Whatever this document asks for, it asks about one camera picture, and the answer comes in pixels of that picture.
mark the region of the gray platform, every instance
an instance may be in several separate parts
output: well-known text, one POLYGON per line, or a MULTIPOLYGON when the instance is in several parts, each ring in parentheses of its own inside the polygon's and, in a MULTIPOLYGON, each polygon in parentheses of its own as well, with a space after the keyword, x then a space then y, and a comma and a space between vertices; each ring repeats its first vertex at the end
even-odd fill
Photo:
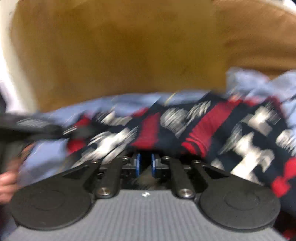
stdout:
POLYGON ((236 233, 209 222, 192 201, 171 191, 121 190, 82 220, 56 231, 19 227, 6 241, 284 241, 272 228, 236 233))

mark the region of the finger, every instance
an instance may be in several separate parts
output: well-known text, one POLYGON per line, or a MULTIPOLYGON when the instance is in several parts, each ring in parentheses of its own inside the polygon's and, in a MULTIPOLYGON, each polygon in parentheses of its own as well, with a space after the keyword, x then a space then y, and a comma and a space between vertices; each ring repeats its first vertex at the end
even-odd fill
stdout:
POLYGON ((0 194, 13 194, 19 189, 17 184, 0 186, 0 194))
POLYGON ((7 204, 10 202, 13 194, 1 194, 0 195, 0 204, 7 204))
POLYGON ((21 160, 22 160, 22 162, 30 155, 31 150, 34 148, 34 146, 35 146, 35 143, 32 143, 32 144, 26 146, 22 150, 22 152, 21 152, 21 160))
POLYGON ((10 160, 8 163, 7 163, 7 168, 6 170, 7 171, 12 171, 12 172, 18 172, 21 164, 22 164, 22 159, 21 158, 15 158, 13 160, 10 160))
POLYGON ((10 185, 17 182, 17 172, 5 172, 0 175, 0 187, 4 185, 10 185))

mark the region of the round black pad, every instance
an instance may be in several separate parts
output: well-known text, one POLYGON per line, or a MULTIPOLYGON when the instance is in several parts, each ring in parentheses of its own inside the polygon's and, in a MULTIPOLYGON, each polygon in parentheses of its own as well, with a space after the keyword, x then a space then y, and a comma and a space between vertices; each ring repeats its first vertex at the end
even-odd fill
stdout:
POLYGON ((71 225, 80 220, 90 206, 90 195, 71 179, 46 180, 24 187, 10 202, 15 221, 36 230, 71 225))
POLYGON ((251 231, 272 224, 280 202, 270 189, 230 176, 210 183, 200 197, 200 207, 223 227, 251 231))

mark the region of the white wall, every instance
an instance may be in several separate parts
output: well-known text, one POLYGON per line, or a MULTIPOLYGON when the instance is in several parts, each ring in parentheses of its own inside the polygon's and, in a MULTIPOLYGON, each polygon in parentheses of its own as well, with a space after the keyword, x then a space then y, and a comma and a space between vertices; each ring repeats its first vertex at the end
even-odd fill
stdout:
POLYGON ((35 98, 9 38, 10 22, 17 2, 0 0, 0 88, 8 99, 8 111, 33 113, 37 109, 35 98))
POLYGON ((296 12, 296 5, 292 0, 283 0, 284 6, 290 8, 291 10, 296 12))

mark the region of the silver screw head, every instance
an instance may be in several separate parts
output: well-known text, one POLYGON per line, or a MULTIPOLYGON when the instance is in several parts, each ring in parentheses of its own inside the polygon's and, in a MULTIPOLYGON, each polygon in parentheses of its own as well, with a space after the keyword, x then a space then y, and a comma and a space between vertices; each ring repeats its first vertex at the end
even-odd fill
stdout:
POLYGON ((77 130, 77 126, 70 127, 69 129, 67 129, 63 132, 63 135, 67 135, 67 134, 69 134, 73 131, 76 131, 76 130, 77 130))
POLYGON ((190 189, 187 189, 187 188, 183 188, 178 191, 178 195, 180 197, 190 197, 190 196, 192 196, 192 194, 193 194, 193 191, 190 189))
POLYGON ((168 159, 170 159, 170 157, 169 156, 163 156, 162 159, 163 160, 168 160, 168 159))
POLYGON ((109 188, 100 188, 100 189, 97 191, 97 194, 98 194, 98 195, 101 195, 101 196, 108 196, 110 193, 111 193, 111 191, 110 191, 109 188))

